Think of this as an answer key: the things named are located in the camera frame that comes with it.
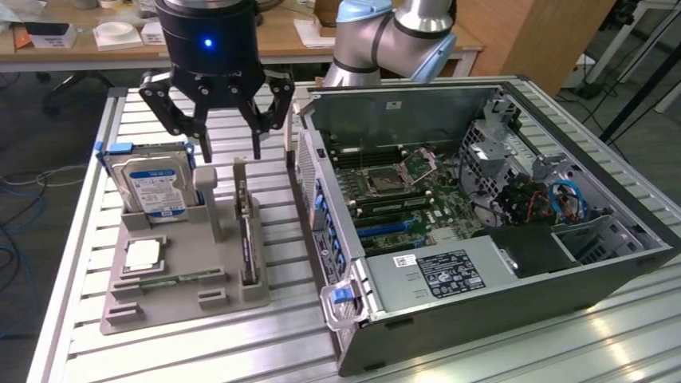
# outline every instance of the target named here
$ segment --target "blue cable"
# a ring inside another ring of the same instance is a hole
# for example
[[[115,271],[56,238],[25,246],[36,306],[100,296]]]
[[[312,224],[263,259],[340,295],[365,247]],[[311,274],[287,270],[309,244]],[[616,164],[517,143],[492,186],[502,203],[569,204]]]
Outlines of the blue cable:
[[[17,191],[7,189],[4,186],[0,186],[0,191],[8,193],[11,195],[16,195],[19,197],[31,197],[33,199],[37,199],[40,202],[39,210],[36,211],[33,216],[24,223],[21,223],[19,226],[16,226],[12,230],[7,230],[8,234],[13,234],[17,231],[20,231],[24,227],[27,227],[29,224],[32,224],[33,221],[40,217],[40,215],[43,214],[43,211],[45,209],[45,199],[37,194],[20,193]]]
[[[7,251],[11,251],[19,258],[19,261],[21,262],[21,264],[24,265],[24,269],[25,269],[25,277],[27,279],[29,280],[29,285],[31,285],[31,292],[33,293],[33,304],[31,305],[31,308],[29,308],[29,312],[25,314],[25,317],[24,319],[21,319],[17,323],[15,323],[12,325],[12,327],[9,327],[5,331],[3,331],[0,333],[0,339],[3,339],[4,337],[7,337],[17,328],[20,328],[25,322],[28,322],[31,320],[31,318],[35,316],[35,312],[36,312],[36,309],[37,309],[37,301],[39,301],[39,291],[37,291],[37,287],[35,285],[35,279],[33,279],[33,269],[31,267],[31,263],[28,261],[28,259],[24,257],[24,255],[21,254],[20,251],[16,251],[16,249],[13,249],[12,247],[7,247],[7,246],[0,246],[0,249],[4,249]]]
[[[574,195],[577,196],[580,206],[582,207],[582,218],[586,218],[586,201],[584,200],[582,193],[578,190],[578,187],[573,181],[558,180],[558,181],[553,182],[553,184],[549,185],[549,200],[552,201],[553,210],[556,210],[556,213],[558,213],[558,214],[562,211],[561,205],[558,205],[558,203],[556,201],[556,194],[553,193],[553,187],[556,187],[558,185],[568,186],[570,189],[574,190]]]

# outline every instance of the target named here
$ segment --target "circuit board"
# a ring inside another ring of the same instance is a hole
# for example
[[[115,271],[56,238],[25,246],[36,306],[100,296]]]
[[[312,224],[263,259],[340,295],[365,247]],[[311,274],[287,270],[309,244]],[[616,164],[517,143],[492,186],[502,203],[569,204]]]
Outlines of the circuit board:
[[[468,239],[484,228],[449,166],[425,148],[403,161],[336,169],[367,256]]]

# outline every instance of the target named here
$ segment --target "gray holder slot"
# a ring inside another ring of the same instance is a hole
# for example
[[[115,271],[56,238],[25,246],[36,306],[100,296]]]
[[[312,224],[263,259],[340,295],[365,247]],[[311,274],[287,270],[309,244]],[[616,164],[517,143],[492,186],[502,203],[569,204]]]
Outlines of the gray holder slot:
[[[227,314],[269,304],[259,201],[252,199],[252,238],[260,281],[241,282],[240,223],[233,200],[216,201],[213,168],[195,170],[205,204],[188,207],[188,220],[149,225],[144,213],[123,214],[105,294],[103,334]],[[123,273],[128,245],[161,242],[159,267]]]

